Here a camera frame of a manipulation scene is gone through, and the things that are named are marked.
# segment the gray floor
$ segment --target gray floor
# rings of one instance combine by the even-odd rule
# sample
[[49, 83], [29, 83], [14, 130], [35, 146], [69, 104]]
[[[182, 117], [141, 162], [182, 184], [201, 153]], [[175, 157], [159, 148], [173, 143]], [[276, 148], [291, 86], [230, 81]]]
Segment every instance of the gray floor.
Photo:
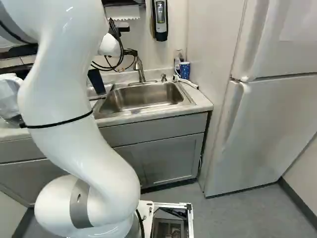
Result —
[[[317, 232], [278, 185], [205, 199], [197, 183], [142, 195], [154, 202], [191, 202], [195, 238], [316, 238]], [[25, 238], [48, 236], [33, 221]]]

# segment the kitchen sink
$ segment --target kitchen sink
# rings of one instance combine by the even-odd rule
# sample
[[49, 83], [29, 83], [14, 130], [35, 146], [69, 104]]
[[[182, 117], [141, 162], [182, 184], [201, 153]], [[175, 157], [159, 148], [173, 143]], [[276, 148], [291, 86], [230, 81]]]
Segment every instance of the kitchen sink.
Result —
[[116, 84], [94, 106], [96, 119], [194, 105], [180, 83]]

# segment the white refrigerator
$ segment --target white refrigerator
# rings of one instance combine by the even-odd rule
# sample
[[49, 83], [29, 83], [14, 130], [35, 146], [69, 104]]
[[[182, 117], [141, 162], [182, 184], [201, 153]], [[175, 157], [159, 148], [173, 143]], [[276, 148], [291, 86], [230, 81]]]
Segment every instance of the white refrigerator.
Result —
[[317, 1], [188, 4], [191, 79], [214, 103], [202, 191], [275, 182], [317, 132]]

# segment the blue cup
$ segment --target blue cup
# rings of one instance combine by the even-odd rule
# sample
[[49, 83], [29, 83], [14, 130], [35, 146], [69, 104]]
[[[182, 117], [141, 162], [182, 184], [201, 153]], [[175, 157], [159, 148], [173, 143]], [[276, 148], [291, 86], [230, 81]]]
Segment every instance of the blue cup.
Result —
[[182, 79], [189, 80], [190, 74], [190, 63], [189, 62], [181, 62], [180, 63], [180, 77]]

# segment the stainless steel sink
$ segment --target stainless steel sink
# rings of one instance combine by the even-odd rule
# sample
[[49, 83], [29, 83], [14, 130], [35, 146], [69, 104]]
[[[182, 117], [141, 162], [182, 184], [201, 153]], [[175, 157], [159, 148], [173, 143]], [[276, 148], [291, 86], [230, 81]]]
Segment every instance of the stainless steel sink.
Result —
[[94, 106], [96, 119], [167, 110], [195, 104], [179, 83], [116, 84]]

